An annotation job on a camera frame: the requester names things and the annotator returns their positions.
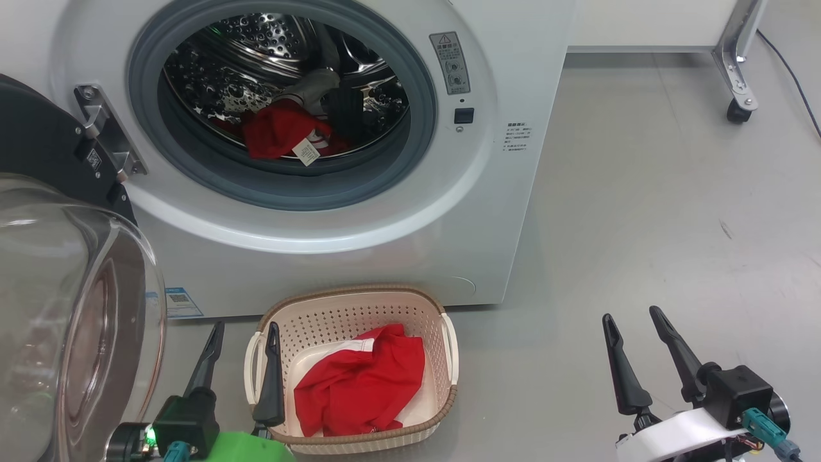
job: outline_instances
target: green led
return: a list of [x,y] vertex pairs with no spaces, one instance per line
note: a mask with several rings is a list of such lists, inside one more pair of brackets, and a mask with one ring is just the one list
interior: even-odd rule
[[150,425],[145,428],[145,443],[149,446],[157,445],[157,434],[154,433],[154,427]]

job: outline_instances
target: white basket handle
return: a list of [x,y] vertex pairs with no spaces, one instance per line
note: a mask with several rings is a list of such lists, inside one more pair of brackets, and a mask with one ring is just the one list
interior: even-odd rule
[[451,318],[442,313],[442,338],[445,340],[447,349],[447,365],[450,367],[448,376],[451,378],[451,385],[459,381],[459,344],[456,342],[456,330],[453,329]]
[[245,400],[252,406],[257,404],[256,395],[258,390],[258,387],[254,387],[254,350],[262,338],[262,332],[259,331],[251,336],[251,340],[248,342],[248,348],[245,349],[245,366],[242,368],[243,378],[245,379]]

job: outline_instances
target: laundry basket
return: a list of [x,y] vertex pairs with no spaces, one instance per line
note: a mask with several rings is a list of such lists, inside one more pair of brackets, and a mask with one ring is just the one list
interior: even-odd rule
[[[450,411],[459,378],[459,350],[453,324],[428,294],[397,286],[336,289],[284,300],[259,322],[245,352],[245,397],[251,411],[259,402],[271,321],[279,326],[285,423],[268,430],[274,440],[306,454],[352,454],[409,445],[429,437]],[[405,326],[424,341],[422,386],[397,416],[403,428],[349,437],[302,435],[294,388],[336,344],[386,324]]]

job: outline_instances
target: gray rubber seal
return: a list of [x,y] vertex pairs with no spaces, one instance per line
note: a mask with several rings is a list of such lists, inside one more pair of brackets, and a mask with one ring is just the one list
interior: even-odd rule
[[[355,36],[396,73],[407,94],[408,114],[364,152],[307,168],[290,160],[252,160],[219,140],[175,101],[161,72],[168,55],[191,34],[249,12],[309,17]],[[436,94],[419,54],[398,30],[352,0],[176,0],[137,40],[128,90],[137,121],[175,167],[225,196],[271,209],[328,210],[386,191],[420,162],[436,126]]]

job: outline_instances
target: basket rim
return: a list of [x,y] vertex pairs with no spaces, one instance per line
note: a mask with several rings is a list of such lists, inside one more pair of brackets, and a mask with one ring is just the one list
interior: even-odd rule
[[[419,295],[422,298],[427,299],[439,312],[439,315],[445,314],[445,308],[442,306],[439,301],[437,301],[432,296],[428,295],[426,292],[417,289],[416,287],[410,285],[394,285],[394,284],[369,284],[369,285],[356,285],[353,287],[344,287],[339,289],[331,289],[331,290],[324,290],[318,291],[313,293],[308,293],[304,295],[297,295],[295,297],[289,297],[281,302],[277,303],[264,316],[262,319],[259,320],[257,324],[257,331],[264,332],[265,326],[268,325],[270,319],[284,309],[287,306],[290,306],[294,303],[304,302],[313,298],[325,298],[325,297],[332,297],[335,295],[350,295],[355,293],[372,293],[372,292],[406,292],[406,293],[413,293],[415,295]],[[412,435],[414,433],[423,432],[431,427],[439,425],[440,422],[445,418],[445,416],[451,411],[453,407],[453,403],[456,400],[456,385],[451,385],[450,393],[445,400],[442,408],[439,412],[436,413],[432,418],[422,422],[417,423],[416,425],[411,425],[410,427],[403,427],[398,428],[396,430],[387,430],[386,432],[376,432],[376,433],[367,433],[364,435],[350,435],[348,437],[291,437],[288,435],[283,435],[280,432],[277,432],[272,427],[268,428],[268,431],[271,433],[271,438],[275,441],[279,441],[283,444],[287,445],[303,445],[303,446],[318,446],[318,445],[343,445],[343,444],[352,444],[352,443],[367,443],[372,441],[382,441],[388,440],[391,438],[396,437],[405,437],[407,435]],[[254,406],[251,407],[251,412],[254,412]]]

